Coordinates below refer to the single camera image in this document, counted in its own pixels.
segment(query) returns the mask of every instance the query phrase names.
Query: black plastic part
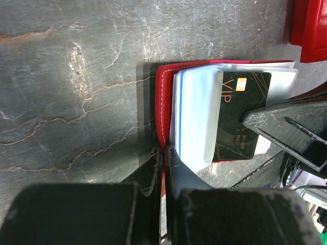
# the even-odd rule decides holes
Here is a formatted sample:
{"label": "black plastic part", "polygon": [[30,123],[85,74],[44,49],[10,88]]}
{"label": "black plastic part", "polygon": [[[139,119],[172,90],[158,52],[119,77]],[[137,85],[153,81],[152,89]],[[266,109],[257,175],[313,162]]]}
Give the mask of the black plastic part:
{"label": "black plastic part", "polygon": [[131,183],[23,190],[0,230],[0,244],[159,244],[159,161],[155,148],[126,180]]}
{"label": "black plastic part", "polygon": [[312,169],[327,166],[327,82],[284,103],[249,111],[242,123]]}
{"label": "black plastic part", "polygon": [[315,176],[318,176],[319,178],[322,178],[322,179],[326,179],[327,177],[327,169],[324,168],[322,171],[318,172],[312,168],[310,168],[309,166],[307,166],[306,164],[304,163],[300,163],[299,164],[299,168],[312,174],[312,175],[315,175]]}
{"label": "black plastic part", "polygon": [[281,189],[185,189],[172,244],[321,244],[299,195]]}
{"label": "black plastic part", "polygon": [[288,187],[287,179],[299,166],[299,160],[291,156],[289,153],[284,152],[284,157],[281,165],[281,181],[282,188]]}
{"label": "black plastic part", "polygon": [[179,159],[173,146],[167,146],[165,156],[167,231],[168,239],[171,240],[177,229],[175,227],[175,217],[178,215],[178,210],[175,207],[175,203],[181,191],[185,188],[207,190],[213,189],[213,187],[201,180]]}

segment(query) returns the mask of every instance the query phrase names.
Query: red card holder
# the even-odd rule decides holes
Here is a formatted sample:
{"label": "red card holder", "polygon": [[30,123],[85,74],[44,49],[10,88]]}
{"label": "red card holder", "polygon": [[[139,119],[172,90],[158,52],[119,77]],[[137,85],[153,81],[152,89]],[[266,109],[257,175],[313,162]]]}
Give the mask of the red card holder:
{"label": "red card holder", "polygon": [[[172,113],[172,92],[174,75],[180,70],[189,69],[197,66],[204,66],[218,63],[232,64],[258,64],[258,63],[275,63],[275,62],[292,62],[292,60],[276,61],[250,61],[250,60],[203,60],[175,63],[162,65],[158,68],[155,80],[155,124],[159,144],[165,152],[166,145],[169,143],[170,120]],[[162,173],[161,195],[166,193],[165,190],[165,169]]]}

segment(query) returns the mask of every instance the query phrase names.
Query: gold chip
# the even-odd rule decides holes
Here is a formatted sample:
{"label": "gold chip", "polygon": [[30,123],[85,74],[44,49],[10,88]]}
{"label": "gold chip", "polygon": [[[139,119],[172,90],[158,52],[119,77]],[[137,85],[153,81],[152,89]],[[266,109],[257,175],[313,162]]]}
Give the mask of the gold chip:
{"label": "gold chip", "polygon": [[236,91],[245,91],[246,78],[237,78]]}

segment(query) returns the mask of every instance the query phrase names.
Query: black card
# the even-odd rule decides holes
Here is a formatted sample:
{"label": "black card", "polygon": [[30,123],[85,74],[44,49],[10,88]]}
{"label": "black card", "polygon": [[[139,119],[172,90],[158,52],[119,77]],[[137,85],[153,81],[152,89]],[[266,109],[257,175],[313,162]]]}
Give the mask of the black card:
{"label": "black card", "polygon": [[270,80],[269,72],[224,72],[214,162],[253,158],[258,134],[241,119],[246,111],[266,106]]}

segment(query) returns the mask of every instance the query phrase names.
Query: gray marble countertop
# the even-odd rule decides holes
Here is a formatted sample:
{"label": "gray marble countertop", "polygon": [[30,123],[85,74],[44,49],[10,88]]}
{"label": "gray marble countertop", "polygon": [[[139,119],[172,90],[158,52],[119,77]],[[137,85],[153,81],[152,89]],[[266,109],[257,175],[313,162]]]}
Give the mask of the gray marble countertop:
{"label": "gray marble countertop", "polygon": [[[0,222],[27,185],[117,182],[142,164],[159,64],[299,61],[290,14],[286,0],[1,1]],[[293,95],[327,80],[326,62],[296,68]],[[231,186],[259,162],[200,175]]]}

